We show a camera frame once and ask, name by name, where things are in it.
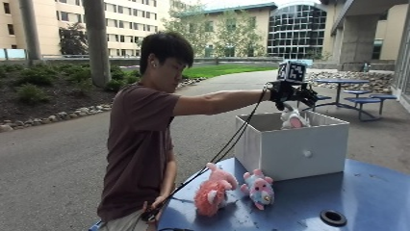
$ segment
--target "plush bunny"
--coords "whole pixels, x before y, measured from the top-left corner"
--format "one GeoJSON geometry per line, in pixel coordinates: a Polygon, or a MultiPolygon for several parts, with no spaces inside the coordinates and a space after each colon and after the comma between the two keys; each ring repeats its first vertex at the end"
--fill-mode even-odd
{"type": "Polygon", "coordinates": [[[226,191],[236,190],[238,183],[234,176],[213,163],[208,163],[206,167],[212,170],[209,179],[202,182],[193,200],[198,214],[210,217],[225,206],[226,191]]]}
{"type": "Polygon", "coordinates": [[[254,170],[252,175],[249,172],[244,174],[245,183],[241,186],[242,193],[248,194],[260,210],[264,206],[273,204],[274,192],[272,188],[273,179],[265,176],[260,169],[254,170]]]}
{"type": "Polygon", "coordinates": [[[303,118],[298,110],[286,103],[281,114],[281,120],[283,121],[281,129],[310,127],[309,118],[303,118]]]}

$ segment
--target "brown t-shirt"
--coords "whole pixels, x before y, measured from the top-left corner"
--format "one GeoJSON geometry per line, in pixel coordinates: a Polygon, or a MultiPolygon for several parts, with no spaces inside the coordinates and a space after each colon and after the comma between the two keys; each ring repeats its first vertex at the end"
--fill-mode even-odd
{"type": "Polygon", "coordinates": [[[158,197],[172,149],[169,123],[180,96],[141,85],[120,91],[110,114],[108,166],[97,214],[106,222],[158,197]]]}

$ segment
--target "blue table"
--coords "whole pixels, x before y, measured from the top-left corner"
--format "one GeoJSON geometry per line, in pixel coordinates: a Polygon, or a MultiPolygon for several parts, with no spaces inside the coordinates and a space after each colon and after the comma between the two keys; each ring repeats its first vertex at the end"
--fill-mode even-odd
{"type": "Polygon", "coordinates": [[[347,109],[353,109],[355,111],[358,111],[361,114],[366,114],[370,119],[369,120],[374,120],[378,119],[379,117],[374,116],[373,114],[370,114],[369,112],[366,112],[362,108],[357,108],[349,104],[343,104],[339,102],[339,98],[341,98],[341,90],[342,90],[342,84],[366,84],[369,83],[369,80],[358,80],[358,79],[345,79],[345,78],[325,78],[325,79],[317,79],[315,80],[318,83],[323,83],[323,84],[337,84],[337,92],[335,92],[335,100],[334,102],[330,103],[323,103],[323,104],[318,104],[314,106],[314,108],[322,107],[322,106],[329,106],[329,105],[335,105],[335,107],[339,108],[347,108],[347,109]]]}
{"type": "MultiPolygon", "coordinates": [[[[220,162],[244,184],[245,169],[230,158],[220,162]]],[[[346,160],[339,173],[273,183],[276,202],[261,211],[240,190],[228,193],[228,205],[210,217],[198,216],[192,203],[194,191],[209,171],[174,195],[164,207],[157,230],[185,228],[217,230],[410,230],[410,176],[354,160],[346,160]],[[345,216],[345,226],[321,219],[321,211],[345,216]]]]}

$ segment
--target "green lawn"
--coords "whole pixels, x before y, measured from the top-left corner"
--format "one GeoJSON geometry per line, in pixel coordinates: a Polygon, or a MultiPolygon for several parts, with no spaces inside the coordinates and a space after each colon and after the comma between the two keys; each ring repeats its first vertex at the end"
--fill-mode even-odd
{"type": "Polygon", "coordinates": [[[274,70],[277,69],[273,66],[252,66],[252,65],[240,65],[240,64],[220,64],[220,65],[208,65],[200,67],[192,67],[184,71],[184,75],[189,78],[212,78],[225,74],[262,71],[262,70],[274,70]]]}

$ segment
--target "stuffed toy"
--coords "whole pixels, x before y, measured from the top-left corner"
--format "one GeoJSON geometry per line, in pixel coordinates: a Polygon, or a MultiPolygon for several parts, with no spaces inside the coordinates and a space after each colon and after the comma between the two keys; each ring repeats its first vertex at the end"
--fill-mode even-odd
{"type": "Polygon", "coordinates": [[[260,169],[254,170],[253,175],[246,172],[244,179],[245,184],[241,186],[241,191],[250,196],[257,208],[264,210],[264,206],[273,204],[274,201],[274,192],[270,185],[273,179],[265,176],[260,169]]]}
{"type": "Polygon", "coordinates": [[[193,200],[198,214],[210,217],[225,206],[226,191],[236,190],[238,183],[234,176],[213,163],[208,163],[206,168],[212,170],[209,179],[201,183],[193,200]]]}
{"type": "Polygon", "coordinates": [[[285,109],[281,114],[281,120],[282,123],[282,130],[283,129],[293,129],[293,128],[302,128],[302,127],[310,127],[309,118],[303,118],[299,115],[299,112],[297,109],[293,108],[291,105],[283,103],[285,109]]]}

